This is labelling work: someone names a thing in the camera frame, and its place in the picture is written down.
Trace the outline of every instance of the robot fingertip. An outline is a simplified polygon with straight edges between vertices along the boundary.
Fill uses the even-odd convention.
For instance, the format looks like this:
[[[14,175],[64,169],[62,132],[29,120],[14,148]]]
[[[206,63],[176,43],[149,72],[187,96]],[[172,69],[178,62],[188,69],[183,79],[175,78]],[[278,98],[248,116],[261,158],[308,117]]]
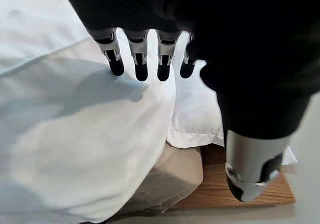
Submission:
[[[169,78],[170,66],[169,65],[158,65],[157,76],[158,79],[162,82],[166,81]]]
[[[124,73],[125,67],[122,59],[109,62],[111,72],[116,76],[121,76]]]
[[[139,81],[145,81],[148,78],[148,67],[147,64],[135,65],[135,76]]]

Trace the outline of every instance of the silver metal joint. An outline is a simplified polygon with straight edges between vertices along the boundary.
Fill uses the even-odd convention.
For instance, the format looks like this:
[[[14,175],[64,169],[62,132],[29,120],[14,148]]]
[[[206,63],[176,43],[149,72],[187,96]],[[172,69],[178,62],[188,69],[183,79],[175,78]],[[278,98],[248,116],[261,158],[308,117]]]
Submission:
[[[192,34],[189,33],[189,41],[188,41],[187,44],[189,44],[189,43],[192,41],[192,38],[193,38],[193,37],[192,37]],[[184,55],[185,55],[185,56],[183,57],[183,62],[184,62],[184,63],[188,63],[188,61],[189,61],[189,55],[188,55],[188,53],[187,53],[187,50],[184,51]]]
[[[180,34],[181,32],[166,33],[157,30],[159,65],[163,65],[163,57],[167,56],[168,59],[166,65],[170,66]]]
[[[128,37],[131,56],[133,57],[133,61],[135,65],[138,64],[146,64],[147,63],[147,55],[148,55],[148,31],[129,31],[125,30],[125,34]]]
[[[106,38],[95,38],[101,53],[106,56],[109,62],[121,59],[119,43],[115,32],[116,29],[111,29],[109,34],[104,34]]]

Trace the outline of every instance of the white fabric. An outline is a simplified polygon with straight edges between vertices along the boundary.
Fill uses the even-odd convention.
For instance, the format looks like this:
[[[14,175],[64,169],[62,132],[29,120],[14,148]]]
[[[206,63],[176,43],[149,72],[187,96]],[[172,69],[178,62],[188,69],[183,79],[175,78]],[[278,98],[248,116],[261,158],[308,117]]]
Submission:
[[[173,113],[174,75],[157,79],[151,31],[149,77],[137,81],[128,41],[117,34],[121,77],[78,21],[17,10],[0,21],[3,219],[102,222],[156,163]]]
[[[172,125],[167,141],[177,148],[190,148],[210,143],[224,145],[221,112],[216,93],[206,87],[199,77],[205,62],[196,62],[193,74],[188,79],[180,77],[180,67],[188,40],[183,32],[177,42],[172,65],[176,86],[176,98]],[[290,148],[284,153],[283,165],[296,163]]]

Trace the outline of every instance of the black fingertip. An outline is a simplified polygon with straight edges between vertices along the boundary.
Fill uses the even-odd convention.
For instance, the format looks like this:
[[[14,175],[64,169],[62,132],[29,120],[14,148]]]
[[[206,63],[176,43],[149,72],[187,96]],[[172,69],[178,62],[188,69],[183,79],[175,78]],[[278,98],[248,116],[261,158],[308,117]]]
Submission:
[[[111,72],[114,75],[120,76],[124,73],[125,67],[121,58],[119,60],[110,61],[109,65],[110,65]]]
[[[192,61],[189,60],[188,63],[182,62],[180,76],[182,78],[189,78],[192,75],[194,68],[195,66]]]
[[[228,176],[226,177],[226,179],[227,179],[227,182],[228,182],[229,189],[232,192],[233,196],[237,200],[242,202],[241,197],[242,197],[244,192],[240,188],[238,188],[235,184],[233,184]]]
[[[169,78],[170,66],[169,65],[158,65],[157,76],[160,81],[166,81]]]
[[[148,67],[147,64],[135,65],[135,76],[139,81],[145,81],[148,78]]]

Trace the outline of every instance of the white pillow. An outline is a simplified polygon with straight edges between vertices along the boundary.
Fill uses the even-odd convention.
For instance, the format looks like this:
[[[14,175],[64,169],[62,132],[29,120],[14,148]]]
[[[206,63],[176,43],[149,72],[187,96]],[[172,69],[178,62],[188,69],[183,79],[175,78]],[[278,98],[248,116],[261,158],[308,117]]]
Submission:
[[[161,155],[174,74],[158,80],[152,30],[149,76],[137,81],[117,35],[121,77],[79,20],[15,11],[0,21],[0,223],[102,222]]]
[[[183,32],[172,58],[176,102],[167,141],[177,148],[197,147],[211,143],[224,146],[222,118],[216,93],[204,85],[199,75],[206,62],[198,60],[190,78],[183,79],[180,76],[187,41],[188,33]],[[287,148],[282,164],[296,162],[293,152]]]

